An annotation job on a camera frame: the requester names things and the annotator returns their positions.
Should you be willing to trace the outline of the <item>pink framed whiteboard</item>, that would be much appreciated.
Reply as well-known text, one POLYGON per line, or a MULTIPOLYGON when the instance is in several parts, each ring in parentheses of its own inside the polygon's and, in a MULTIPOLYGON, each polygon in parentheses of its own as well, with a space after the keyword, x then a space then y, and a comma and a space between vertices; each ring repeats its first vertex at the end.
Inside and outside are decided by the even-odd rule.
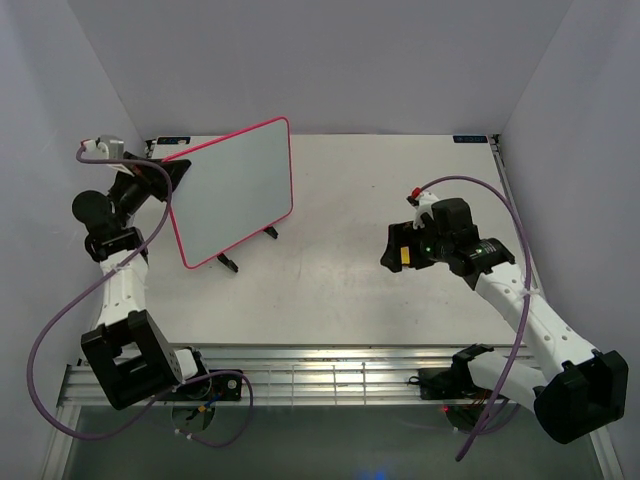
POLYGON ((189 159, 171 201, 183 265, 196 269, 291 214, 290 125, 280 116, 223 136, 155 145, 153 157, 189 159))

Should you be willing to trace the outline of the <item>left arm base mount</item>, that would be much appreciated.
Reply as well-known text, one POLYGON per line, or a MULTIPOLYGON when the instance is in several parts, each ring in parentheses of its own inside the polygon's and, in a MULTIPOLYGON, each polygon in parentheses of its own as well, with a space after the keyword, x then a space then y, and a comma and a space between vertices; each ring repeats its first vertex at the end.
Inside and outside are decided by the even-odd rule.
POLYGON ((184 388, 185 395, 196 401, 239 401, 242 398, 242 370, 226 371, 184 388))

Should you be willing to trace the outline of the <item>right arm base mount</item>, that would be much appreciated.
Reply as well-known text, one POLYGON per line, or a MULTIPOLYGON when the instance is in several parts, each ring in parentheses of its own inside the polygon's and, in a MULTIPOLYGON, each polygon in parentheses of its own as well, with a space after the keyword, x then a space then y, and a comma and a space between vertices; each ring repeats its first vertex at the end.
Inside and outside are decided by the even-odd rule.
POLYGON ((421 400, 458 400, 474 397, 479 389, 464 374, 453 369, 421 368, 407 380, 419 389, 421 400))

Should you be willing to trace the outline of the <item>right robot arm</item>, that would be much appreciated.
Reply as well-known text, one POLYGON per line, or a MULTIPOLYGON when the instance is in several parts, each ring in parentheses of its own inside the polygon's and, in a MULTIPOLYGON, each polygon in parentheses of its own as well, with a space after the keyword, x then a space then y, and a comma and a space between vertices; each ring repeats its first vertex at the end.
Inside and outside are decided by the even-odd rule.
POLYGON ((474 397, 497 390, 531 411, 556 442, 568 444, 620 420, 629 368, 615 350, 601 352, 576 333, 532 288, 515 256, 495 238, 480 237, 469 205, 427 192, 409 196, 413 219, 392 224, 380 263, 393 273, 438 263, 460 277, 513 329, 537 365, 474 344, 457 352, 442 373, 418 376, 430 398, 474 397))

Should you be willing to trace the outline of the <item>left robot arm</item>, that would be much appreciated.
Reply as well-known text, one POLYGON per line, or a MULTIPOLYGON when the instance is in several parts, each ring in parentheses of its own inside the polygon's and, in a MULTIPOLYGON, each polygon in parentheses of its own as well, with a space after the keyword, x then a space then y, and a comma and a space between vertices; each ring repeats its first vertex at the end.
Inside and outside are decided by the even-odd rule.
POLYGON ((122 410, 166 389, 178 387, 201 399, 212 387, 201 355, 173 348, 146 305, 148 249, 133 217, 149 199, 167 202, 190 167, 141 161, 131 155, 106 193, 87 190, 72 202, 72 213, 87 235, 85 249, 107 280, 98 320, 81 337, 81 348, 110 404, 122 410))

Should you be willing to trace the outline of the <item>yellow whiteboard eraser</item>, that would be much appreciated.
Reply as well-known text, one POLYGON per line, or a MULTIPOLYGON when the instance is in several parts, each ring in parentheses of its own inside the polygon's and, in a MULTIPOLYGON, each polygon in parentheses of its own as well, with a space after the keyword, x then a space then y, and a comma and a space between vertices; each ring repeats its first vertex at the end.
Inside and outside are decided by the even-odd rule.
POLYGON ((402 246, 400 248, 400 262, 402 268, 411 266, 411 252, 409 246, 402 246))

